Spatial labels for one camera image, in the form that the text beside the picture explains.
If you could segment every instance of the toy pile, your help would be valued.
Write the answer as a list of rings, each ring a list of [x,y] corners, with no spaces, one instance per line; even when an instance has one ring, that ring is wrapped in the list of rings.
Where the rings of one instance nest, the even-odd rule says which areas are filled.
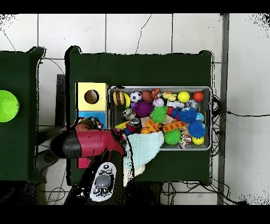
[[[200,145],[204,142],[206,126],[203,124],[204,116],[196,110],[204,94],[198,91],[192,96],[193,99],[187,91],[172,94],[170,91],[161,93],[160,89],[134,91],[130,95],[116,91],[113,102],[115,105],[126,102],[122,115],[127,121],[117,125],[113,131],[123,143],[126,136],[134,133],[162,131],[167,144],[179,144],[183,149],[191,142]]]

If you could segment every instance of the green table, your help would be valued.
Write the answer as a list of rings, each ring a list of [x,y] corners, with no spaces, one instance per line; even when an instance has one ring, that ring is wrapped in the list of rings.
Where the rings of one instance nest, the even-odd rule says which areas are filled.
[[[43,48],[26,53],[0,51],[0,90],[12,92],[20,103],[17,116],[0,123],[0,180],[44,182],[34,168],[37,146],[36,72]]]
[[[77,46],[65,55],[66,76],[70,81],[71,123],[75,120],[75,83],[105,82],[109,86],[209,86],[211,53],[168,55],[80,54]],[[136,181],[202,180],[209,184],[210,150],[160,151],[146,164]],[[84,169],[75,159],[68,163],[72,185],[79,182]]]

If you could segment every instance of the metal tray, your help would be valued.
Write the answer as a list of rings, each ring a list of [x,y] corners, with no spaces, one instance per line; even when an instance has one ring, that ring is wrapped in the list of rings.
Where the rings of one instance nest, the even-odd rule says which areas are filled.
[[[122,91],[127,94],[131,94],[133,91],[142,92],[143,90],[149,90],[159,88],[161,92],[171,91],[173,94],[178,94],[181,91],[187,91],[192,94],[196,91],[201,91],[204,94],[204,98],[201,102],[199,102],[199,107],[197,109],[198,112],[202,113],[205,117],[204,124],[207,127],[207,132],[205,135],[205,141],[201,145],[195,145],[194,143],[190,143],[187,145],[186,149],[180,148],[179,144],[177,145],[169,145],[164,143],[161,147],[162,151],[205,151],[211,148],[212,143],[212,124],[211,124],[211,99],[212,92],[209,87],[206,86],[123,86],[123,87],[110,87],[108,89],[108,128],[113,129],[116,125],[126,122],[127,120],[122,117],[122,112],[125,110],[125,105],[116,106],[113,103],[112,93],[115,91]]]

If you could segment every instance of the white ball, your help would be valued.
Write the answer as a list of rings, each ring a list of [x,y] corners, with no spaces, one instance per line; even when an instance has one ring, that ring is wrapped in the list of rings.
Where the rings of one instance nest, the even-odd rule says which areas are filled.
[[[140,102],[141,101],[141,93],[138,91],[132,92],[130,94],[130,101],[131,102]]]
[[[154,105],[155,107],[163,107],[163,106],[164,106],[164,101],[163,101],[163,99],[161,99],[161,98],[154,99],[153,105]]]

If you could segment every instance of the red ball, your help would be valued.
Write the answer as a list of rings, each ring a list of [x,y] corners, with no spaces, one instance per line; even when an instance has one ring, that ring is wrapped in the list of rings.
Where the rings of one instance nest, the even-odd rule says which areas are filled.
[[[195,101],[200,102],[200,101],[203,100],[203,98],[204,98],[204,94],[203,94],[202,92],[200,92],[200,91],[194,92],[194,94],[193,94],[193,99],[194,99]]]

